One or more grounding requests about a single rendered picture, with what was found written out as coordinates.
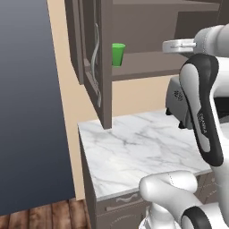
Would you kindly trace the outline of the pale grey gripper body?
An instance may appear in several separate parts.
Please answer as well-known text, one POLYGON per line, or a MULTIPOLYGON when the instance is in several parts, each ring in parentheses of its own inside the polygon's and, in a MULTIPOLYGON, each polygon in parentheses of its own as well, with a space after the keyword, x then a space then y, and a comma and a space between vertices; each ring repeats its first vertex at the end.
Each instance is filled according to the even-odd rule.
POLYGON ((192 53, 195 46, 193 38, 173 39, 163 42, 162 51, 165 54, 192 53))

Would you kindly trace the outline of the green cup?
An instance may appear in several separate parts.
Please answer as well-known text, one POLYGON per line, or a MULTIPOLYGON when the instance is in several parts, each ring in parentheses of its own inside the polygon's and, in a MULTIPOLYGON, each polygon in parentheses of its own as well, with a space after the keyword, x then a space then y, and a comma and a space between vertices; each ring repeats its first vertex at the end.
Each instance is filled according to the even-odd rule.
POLYGON ((124 49, 125 44, 123 43, 114 43, 112 45, 112 66, 120 67, 122 65, 124 49))

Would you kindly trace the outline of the brown cabinet door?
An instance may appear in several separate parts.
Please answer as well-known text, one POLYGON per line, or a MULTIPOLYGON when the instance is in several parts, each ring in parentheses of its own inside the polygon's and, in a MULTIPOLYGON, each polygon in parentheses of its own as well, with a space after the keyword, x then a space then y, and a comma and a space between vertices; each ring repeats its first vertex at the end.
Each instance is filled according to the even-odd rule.
POLYGON ((84 73, 84 86, 104 129, 112 127, 112 5, 113 0, 82 0, 84 41, 89 70, 84 73), (95 48, 95 23, 99 30, 99 48, 95 63, 95 83, 90 61, 95 48), (101 107, 98 107, 98 89, 101 107))
POLYGON ((64 3, 72 67, 76 73, 79 84, 82 84, 84 77, 84 63, 81 42, 79 1, 80 0, 64 0, 64 3))

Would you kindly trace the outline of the brown base cabinet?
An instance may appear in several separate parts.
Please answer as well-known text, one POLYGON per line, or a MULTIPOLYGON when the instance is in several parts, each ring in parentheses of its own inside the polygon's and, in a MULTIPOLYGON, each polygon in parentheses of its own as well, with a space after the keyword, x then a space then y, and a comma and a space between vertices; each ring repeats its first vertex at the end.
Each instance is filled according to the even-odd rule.
POLYGON ((140 179, 149 174, 191 171, 198 181, 196 197, 216 201, 215 177, 200 158, 193 133, 174 126, 115 126, 96 123, 78 127, 84 190, 92 229, 137 229, 149 204, 97 214, 98 201, 139 191, 140 179))

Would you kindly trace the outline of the grey small appliance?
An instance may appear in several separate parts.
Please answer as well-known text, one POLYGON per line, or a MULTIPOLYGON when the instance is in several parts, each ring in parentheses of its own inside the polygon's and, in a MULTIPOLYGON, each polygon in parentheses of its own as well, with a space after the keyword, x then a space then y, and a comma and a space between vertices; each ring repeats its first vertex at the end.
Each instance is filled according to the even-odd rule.
MULTIPOLYGON (((220 123, 229 123, 229 98, 214 98, 216 111, 220 123)), ((180 129, 192 130, 191 116, 182 92, 179 77, 170 79, 165 98, 165 114, 173 115, 178 121, 180 129)))

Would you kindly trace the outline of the brown drawer front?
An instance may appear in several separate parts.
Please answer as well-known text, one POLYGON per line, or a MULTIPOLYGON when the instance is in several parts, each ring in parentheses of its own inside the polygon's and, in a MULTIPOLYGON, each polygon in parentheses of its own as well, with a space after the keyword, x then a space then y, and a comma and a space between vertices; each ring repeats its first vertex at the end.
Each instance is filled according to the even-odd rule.
POLYGON ((132 192, 132 193, 128 193, 128 194, 124 194, 118 197, 112 197, 109 199, 104 199, 101 201, 97 202, 96 205, 96 210, 97 210, 97 214, 98 215, 102 215, 111 211, 116 211, 119 209, 123 209, 123 208, 127 208, 127 207, 132 207, 138 204, 143 204, 143 205, 148 205, 148 202, 146 200, 144 200, 141 196, 140 193, 138 191, 132 192), (116 203, 115 200, 119 197, 128 197, 129 195, 132 195, 133 193, 138 193, 139 197, 130 202, 130 203, 116 203))

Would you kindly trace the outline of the brown wall cabinet with shelves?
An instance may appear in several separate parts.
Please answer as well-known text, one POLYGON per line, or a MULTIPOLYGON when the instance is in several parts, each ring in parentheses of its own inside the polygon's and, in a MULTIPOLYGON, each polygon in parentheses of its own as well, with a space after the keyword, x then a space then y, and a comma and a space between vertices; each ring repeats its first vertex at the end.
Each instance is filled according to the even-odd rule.
POLYGON ((162 52, 162 43, 194 38, 199 30, 229 23, 229 0, 113 0, 112 34, 126 48, 115 81, 175 75, 187 55, 162 52))

